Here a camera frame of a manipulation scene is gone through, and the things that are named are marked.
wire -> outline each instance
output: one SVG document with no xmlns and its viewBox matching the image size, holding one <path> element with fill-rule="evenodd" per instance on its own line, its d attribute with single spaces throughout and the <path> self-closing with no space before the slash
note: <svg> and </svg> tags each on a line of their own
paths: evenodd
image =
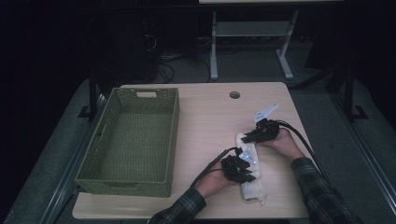
<svg viewBox="0 0 396 224">
<path fill-rule="evenodd" d="M 212 43 L 211 37 L 198 37 L 198 41 L 205 41 L 203 44 L 198 45 L 198 49 L 204 49 Z"/>
<path fill-rule="evenodd" d="M 163 79 L 165 81 L 164 84 L 167 84 L 169 82 L 175 83 L 175 81 L 173 80 L 175 77 L 175 69 L 168 64 L 161 63 L 160 65 L 163 67 L 163 70 L 159 69 L 158 74 L 160 74 L 160 76 L 163 77 Z M 171 70 L 172 75 L 170 77 L 166 74 L 165 67 L 167 67 Z"/>
<path fill-rule="evenodd" d="M 219 171 L 219 170 L 223 171 L 224 169 L 214 169 L 214 170 L 210 170 L 210 171 L 207 172 L 207 174 L 212 173 L 212 172 L 214 172 L 214 171 Z"/>
<path fill-rule="evenodd" d="M 234 39 L 226 39 L 226 40 L 219 39 L 217 41 L 218 43 L 217 52 L 219 54 L 235 54 L 248 49 L 247 43 L 238 43 L 238 42 L 240 41 L 235 41 Z"/>
<path fill-rule="evenodd" d="M 209 76 L 208 76 L 208 78 L 207 78 L 207 80 L 206 80 L 206 83 L 209 83 L 210 78 L 211 78 L 211 76 L 210 76 L 210 67 L 209 67 L 209 65 L 208 65 L 204 60 L 198 59 L 198 61 L 201 62 L 201 63 L 203 63 L 204 66 L 207 68 L 207 72 L 208 72 Z"/>
<path fill-rule="evenodd" d="M 292 130 L 295 134 L 297 134 L 297 136 L 300 138 L 300 140 L 303 142 L 306 150 L 308 151 L 308 153 L 311 155 L 312 159 L 314 160 L 315 164 L 318 167 L 318 170 L 320 171 L 320 173 L 323 175 L 323 177 L 328 181 L 329 178 L 327 177 L 326 173 L 324 172 L 322 166 L 320 165 L 317 156 L 315 155 L 314 151 L 312 150 L 312 148 L 308 145 L 308 143 L 305 141 L 305 139 L 303 138 L 303 136 L 293 127 L 291 127 L 291 125 L 289 125 L 287 122 L 283 121 L 283 120 L 277 120 L 276 121 L 280 126 L 286 127 L 290 130 Z"/>
<path fill-rule="evenodd" d="M 228 149 L 225 149 L 223 152 L 221 152 L 221 154 L 219 154 L 212 162 L 210 162 L 206 168 L 194 179 L 194 181 L 192 182 L 192 184 L 190 185 L 190 188 L 195 187 L 195 185 L 198 183 L 198 181 L 204 176 L 206 175 L 210 169 L 212 169 L 212 167 L 221 160 L 221 158 L 223 158 L 225 155 L 227 155 L 227 153 L 229 153 L 232 150 L 236 150 L 237 147 L 230 147 Z"/>
<path fill-rule="evenodd" d="M 145 35 L 145 37 L 151 37 L 154 40 L 154 44 L 151 49 L 155 49 L 155 47 L 157 47 L 157 38 L 155 38 L 154 35 Z"/>
</svg>

white towel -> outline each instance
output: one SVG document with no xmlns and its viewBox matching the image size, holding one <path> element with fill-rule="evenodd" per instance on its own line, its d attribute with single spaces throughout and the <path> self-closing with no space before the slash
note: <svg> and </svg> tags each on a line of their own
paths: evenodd
<svg viewBox="0 0 396 224">
<path fill-rule="evenodd" d="M 241 138 L 245 137 L 243 133 L 239 133 L 236 136 L 236 146 L 241 147 L 242 150 L 246 150 L 250 148 L 250 157 L 256 161 L 256 164 L 250 164 L 250 167 L 248 168 L 249 171 L 251 171 L 251 175 L 256 177 L 255 180 L 252 182 L 246 182 L 241 185 L 242 189 L 242 195 L 245 200 L 253 200 L 257 199 L 260 202 L 260 205 L 264 205 L 265 200 L 267 198 L 267 190 L 264 186 L 264 183 L 262 181 L 262 174 L 260 170 L 260 162 L 259 162 L 259 157 L 257 156 L 256 148 L 254 146 L 254 143 L 244 143 Z"/>
</svg>

flannel shirt sleeve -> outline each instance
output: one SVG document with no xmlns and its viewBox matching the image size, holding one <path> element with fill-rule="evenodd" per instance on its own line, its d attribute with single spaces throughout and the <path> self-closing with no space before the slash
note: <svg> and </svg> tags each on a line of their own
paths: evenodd
<svg viewBox="0 0 396 224">
<path fill-rule="evenodd" d="M 148 223 L 190 223 L 205 207 L 204 197 L 196 189 L 188 189 L 172 206 L 155 214 Z"/>
<path fill-rule="evenodd" d="M 290 166 L 303 194 L 311 223 L 362 223 L 310 159 L 296 159 Z"/>
</svg>

metal rail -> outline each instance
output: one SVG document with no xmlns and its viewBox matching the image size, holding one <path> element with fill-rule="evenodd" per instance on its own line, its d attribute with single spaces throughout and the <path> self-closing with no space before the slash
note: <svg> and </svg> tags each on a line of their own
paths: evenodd
<svg viewBox="0 0 396 224">
<path fill-rule="evenodd" d="M 91 141 L 92 134 L 96 128 L 97 123 L 99 122 L 100 115 L 103 112 L 105 104 L 105 97 L 103 95 L 100 95 L 97 101 L 98 113 L 96 114 L 94 119 L 86 126 L 86 130 L 81 136 L 78 146 L 76 147 L 73 156 L 70 159 L 70 162 L 64 170 L 64 174 L 58 186 L 52 193 L 51 200 L 49 201 L 49 205 L 47 206 L 46 211 L 44 212 L 44 215 L 40 220 L 40 223 L 52 224 L 58 214 L 61 212 L 67 196 L 73 193 L 73 189 L 71 188 L 71 186 L 73 185 L 74 179 L 76 178 L 79 165 L 84 158 L 88 144 Z"/>
<path fill-rule="evenodd" d="M 387 175 L 384 173 L 380 164 L 375 159 L 372 150 L 370 149 L 369 145 L 365 142 L 364 138 L 362 137 L 356 125 L 351 123 L 350 120 L 347 118 L 343 110 L 344 105 L 341 99 L 339 98 L 339 96 L 337 96 L 336 94 L 331 94 L 331 99 L 335 107 L 337 108 L 338 112 L 340 113 L 343 122 L 346 124 L 346 127 L 352 133 L 357 144 L 359 145 L 359 148 L 361 149 L 361 153 L 363 154 L 364 161 L 366 162 L 370 172 L 372 173 L 376 184 L 379 186 L 382 193 L 384 194 L 384 197 L 387 200 L 391 210 L 393 211 L 393 214 L 396 215 L 395 188 L 389 182 Z"/>
</svg>

hand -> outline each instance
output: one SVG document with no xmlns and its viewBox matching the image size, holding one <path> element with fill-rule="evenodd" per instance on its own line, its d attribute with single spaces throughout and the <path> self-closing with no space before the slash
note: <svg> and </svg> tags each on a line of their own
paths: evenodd
<svg viewBox="0 0 396 224">
<path fill-rule="evenodd" d="M 238 183 L 227 179 L 221 170 L 221 161 L 218 161 L 211 169 L 212 171 L 204 175 L 195 186 L 204 198 L 217 194 L 222 189 L 237 185 Z"/>
<path fill-rule="evenodd" d="M 277 152 L 286 156 L 290 161 L 297 158 L 305 157 L 304 153 L 297 147 L 296 142 L 285 128 L 279 129 L 279 134 L 274 140 L 258 143 L 261 146 L 272 147 Z"/>
</svg>

